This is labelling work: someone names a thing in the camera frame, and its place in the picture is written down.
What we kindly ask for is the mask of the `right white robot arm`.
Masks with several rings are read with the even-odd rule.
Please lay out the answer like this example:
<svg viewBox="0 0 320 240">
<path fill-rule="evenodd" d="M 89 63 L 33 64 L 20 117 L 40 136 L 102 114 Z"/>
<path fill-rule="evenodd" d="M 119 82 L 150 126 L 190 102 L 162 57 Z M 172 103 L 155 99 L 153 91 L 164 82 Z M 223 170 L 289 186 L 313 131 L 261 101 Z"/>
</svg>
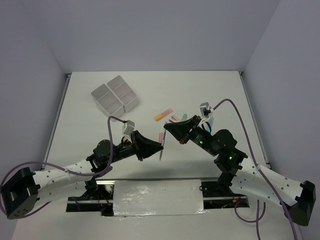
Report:
<svg viewBox="0 0 320 240">
<path fill-rule="evenodd" d="M 211 134 L 203 129 L 195 115 L 182 122 L 166 123 L 164 128 L 180 143 L 191 141 L 215 157 L 221 171 L 217 190 L 223 196 L 245 195 L 275 206 L 285 207 L 284 214 L 295 224 L 308 226 L 316 201 L 316 186 L 296 181 L 254 163 L 252 157 L 236 148 L 237 141 L 227 129 Z"/>
</svg>

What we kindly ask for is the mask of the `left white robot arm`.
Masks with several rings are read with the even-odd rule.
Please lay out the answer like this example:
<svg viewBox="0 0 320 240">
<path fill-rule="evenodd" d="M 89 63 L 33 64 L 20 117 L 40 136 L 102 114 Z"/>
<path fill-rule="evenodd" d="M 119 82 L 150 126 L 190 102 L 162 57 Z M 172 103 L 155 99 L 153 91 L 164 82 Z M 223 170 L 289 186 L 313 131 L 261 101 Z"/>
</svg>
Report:
<svg viewBox="0 0 320 240">
<path fill-rule="evenodd" d="M 5 215 L 9 220 L 22 219 L 35 207 L 63 198 L 91 200 L 100 191 L 96 179 L 112 170 L 109 163 L 131 156 L 143 161 L 161 150 L 161 143 L 135 130 L 129 140 L 122 140 L 119 145 L 107 139 L 100 141 L 90 156 L 69 166 L 43 171 L 21 168 L 0 187 Z"/>
</svg>

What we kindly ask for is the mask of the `blue pen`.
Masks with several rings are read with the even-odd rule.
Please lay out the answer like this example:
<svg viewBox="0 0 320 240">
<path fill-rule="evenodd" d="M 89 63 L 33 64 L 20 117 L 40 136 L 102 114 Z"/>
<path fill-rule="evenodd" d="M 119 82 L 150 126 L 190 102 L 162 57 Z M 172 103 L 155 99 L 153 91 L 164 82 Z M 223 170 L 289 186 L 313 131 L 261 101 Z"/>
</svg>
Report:
<svg viewBox="0 0 320 240">
<path fill-rule="evenodd" d="M 163 134 L 162 134 L 162 140 L 161 140 L 162 150 L 160 151 L 160 154 L 159 154 L 159 161 L 161 161 L 162 157 L 163 157 L 163 151 L 164 151 L 164 145 L 165 145 L 165 139 L 166 139 L 166 132 L 167 132 L 167 130 L 164 129 Z"/>
</svg>

